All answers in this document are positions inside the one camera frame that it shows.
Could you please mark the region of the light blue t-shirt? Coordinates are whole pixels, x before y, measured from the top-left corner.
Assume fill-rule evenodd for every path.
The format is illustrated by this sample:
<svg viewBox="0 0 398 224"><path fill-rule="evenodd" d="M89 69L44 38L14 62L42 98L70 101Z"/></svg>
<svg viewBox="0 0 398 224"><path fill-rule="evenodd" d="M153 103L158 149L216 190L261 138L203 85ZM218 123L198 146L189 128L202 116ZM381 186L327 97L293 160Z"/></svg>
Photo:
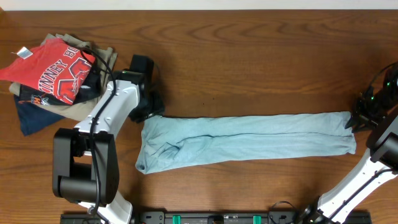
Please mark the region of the light blue t-shirt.
<svg viewBox="0 0 398 224"><path fill-rule="evenodd" d="M136 169L152 174L226 161L354 154L347 111L145 121Z"/></svg>

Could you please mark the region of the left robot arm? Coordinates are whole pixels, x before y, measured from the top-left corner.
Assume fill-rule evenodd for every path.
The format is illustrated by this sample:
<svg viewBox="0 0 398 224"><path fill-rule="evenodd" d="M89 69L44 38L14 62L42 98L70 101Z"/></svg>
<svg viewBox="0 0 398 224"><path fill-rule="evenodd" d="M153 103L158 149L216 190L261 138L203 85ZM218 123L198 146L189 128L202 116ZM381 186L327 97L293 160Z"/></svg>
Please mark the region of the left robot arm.
<svg viewBox="0 0 398 224"><path fill-rule="evenodd" d="M163 114L152 83L154 61L134 55L130 67L110 75L103 97L74 128L53 137L52 190L86 214L63 214L60 223L134 223L134 212L119 192L116 137L125 120L141 123Z"/></svg>

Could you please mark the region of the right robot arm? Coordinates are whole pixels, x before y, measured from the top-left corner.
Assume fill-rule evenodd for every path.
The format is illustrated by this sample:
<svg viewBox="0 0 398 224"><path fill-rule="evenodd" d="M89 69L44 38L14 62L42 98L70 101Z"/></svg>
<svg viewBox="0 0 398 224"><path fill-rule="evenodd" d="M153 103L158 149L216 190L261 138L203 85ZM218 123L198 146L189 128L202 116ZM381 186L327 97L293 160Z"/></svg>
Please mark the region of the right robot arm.
<svg viewBox="0 0 398 224"><path fill-rule="evenodd" d="M353 133L369 130L363 157L332 190L308 206L295 223L371 222L355 207L382 184L397 177L397 63L380 71L382 88L372 85L354 103L346 128Z"/></svg>

